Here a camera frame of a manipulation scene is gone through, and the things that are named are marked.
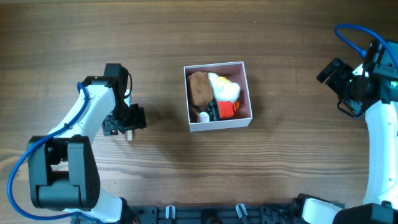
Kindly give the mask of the brown plush bear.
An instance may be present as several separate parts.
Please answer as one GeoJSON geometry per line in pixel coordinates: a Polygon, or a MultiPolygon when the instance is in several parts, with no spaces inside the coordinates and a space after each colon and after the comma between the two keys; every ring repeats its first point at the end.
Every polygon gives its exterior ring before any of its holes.
{"type": "Polygon", "coordinates": [[[208,72],[195,72],[188,76],[187,81],[191,105],[203,107],[213,101],[213,89],[208,72]]]}

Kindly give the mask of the white rattle drum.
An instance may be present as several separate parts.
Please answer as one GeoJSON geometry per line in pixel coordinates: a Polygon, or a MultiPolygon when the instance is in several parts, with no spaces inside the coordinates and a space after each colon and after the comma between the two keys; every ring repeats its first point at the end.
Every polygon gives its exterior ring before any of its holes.
{"type": "Polygon", "coordinates": [[[190,106],[190,110],[197,117],[197,123],[209,123],[210,122],[210,115],[207,112],[199,112],[193,106],[190,106]]]}

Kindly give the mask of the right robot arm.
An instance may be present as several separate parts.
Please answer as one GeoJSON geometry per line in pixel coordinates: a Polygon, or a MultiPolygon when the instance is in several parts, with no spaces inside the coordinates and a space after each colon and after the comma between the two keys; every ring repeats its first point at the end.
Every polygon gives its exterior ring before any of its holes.
{"type": "Polygon", "coordinates": [[[340,111],[365,117],[368,184],[363,204],[353,208],[300,194],[290,204],[290,222],[397,223],[397,42],[374,38],[357,68],[335,58],[317,80],[337,94],[340,111]]]}

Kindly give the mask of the yellow rattle drum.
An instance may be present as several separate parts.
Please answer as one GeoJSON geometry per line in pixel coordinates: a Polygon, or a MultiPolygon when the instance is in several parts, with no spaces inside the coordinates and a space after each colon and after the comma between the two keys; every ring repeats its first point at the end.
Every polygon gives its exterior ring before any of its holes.
{"type": "Polygon", "coordinates": [[[133,131],[130,130],[127,132],[127,140],[132,141],[133,140],[133,131]]]}

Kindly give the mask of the white plush duck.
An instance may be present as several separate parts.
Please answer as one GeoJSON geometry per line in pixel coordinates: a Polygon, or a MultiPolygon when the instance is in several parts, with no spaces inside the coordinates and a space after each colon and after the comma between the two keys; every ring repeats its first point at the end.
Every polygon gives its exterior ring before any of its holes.
{"type": "Polygon", "coordinates": [[[208,79],[216,101],[230,101],[235,103],[238,100],[241,88],[237,83],[221,77],[216,73],[208,73],[208,79]]]}

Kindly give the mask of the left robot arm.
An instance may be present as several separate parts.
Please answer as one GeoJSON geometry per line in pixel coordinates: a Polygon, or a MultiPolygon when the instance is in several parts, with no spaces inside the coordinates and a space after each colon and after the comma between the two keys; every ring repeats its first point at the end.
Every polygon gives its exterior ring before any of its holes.
{"type": "Polygon", "coordinates": [[[144,109],[130,101],[131,83],[131,74],[121,64],[106,64],[102,76],[89,76],[78,84],[79,97],[56,128],[30,139],[34,207],[70,212],[97,223],[138,223],[125,199],[101,189],[91,148],[99,129],[111,136],[146,128],[144,109]]]}

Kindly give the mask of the red toy fire truck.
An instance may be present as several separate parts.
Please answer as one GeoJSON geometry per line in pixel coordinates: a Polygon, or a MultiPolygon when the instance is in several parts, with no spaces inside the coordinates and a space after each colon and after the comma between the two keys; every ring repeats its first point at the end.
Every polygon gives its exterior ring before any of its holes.
{"type": "Polygon", "coordinates": [[[206,112],[209,114],[210,121],[221,121],[232,118],[239,106],[238,101],[234,103],[231,101],[212,101],[208,105],[206,112]]]}

